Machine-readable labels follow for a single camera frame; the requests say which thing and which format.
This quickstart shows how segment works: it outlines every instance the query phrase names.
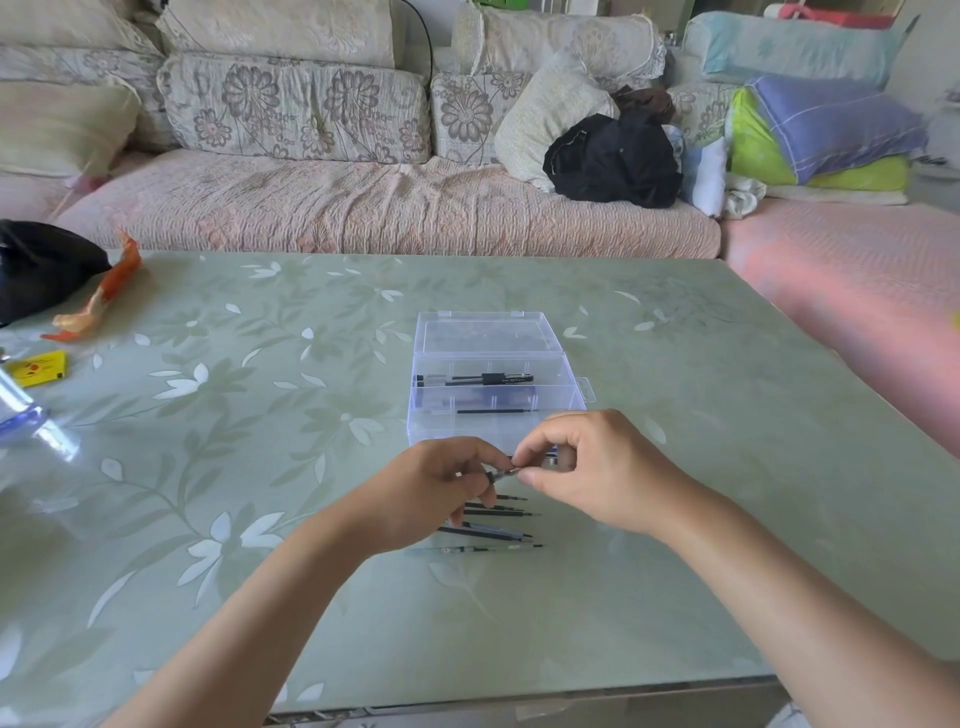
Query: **floral tablecloth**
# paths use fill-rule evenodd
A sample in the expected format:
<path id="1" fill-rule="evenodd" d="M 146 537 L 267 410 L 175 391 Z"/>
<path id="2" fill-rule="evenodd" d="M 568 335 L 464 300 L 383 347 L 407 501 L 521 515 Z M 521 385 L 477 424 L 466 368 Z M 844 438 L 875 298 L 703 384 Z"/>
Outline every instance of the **floral tablecloth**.
<path id="1" fill-rule="evenodd" d="M 594 406 L 960 658 L 960 464 L 722 262 L 155 254 L 33 390 L 72 459 L 0 450 L 0 725 L 95 722 L 403 449 L 417 314 L 438 309 L 543 311 Z M 46 330 L 0 346 L 50 349 Z M 546 548 L 371 560 L 276 712 L 769 674 L 666 548 L 525 495 Z"/>

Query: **black cloth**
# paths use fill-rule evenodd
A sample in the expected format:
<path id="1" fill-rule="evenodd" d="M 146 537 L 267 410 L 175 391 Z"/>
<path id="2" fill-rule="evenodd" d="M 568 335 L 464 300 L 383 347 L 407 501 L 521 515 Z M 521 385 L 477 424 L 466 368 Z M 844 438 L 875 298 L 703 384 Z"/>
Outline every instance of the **black cloth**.
<path id="1" fill-rule="evenodd" d="M 543 171 L 571 200 L 641 207 L 672 206 L 684 181 L 666 132 L 643 108 L 619 120 L 588 116 L 550 145 Z"/>
<path id="2" fill-rule="evenodd" d="M 0 220 L 0 328 L 65 301 L 109 268 L 107 254 L 73 232 Z"/>

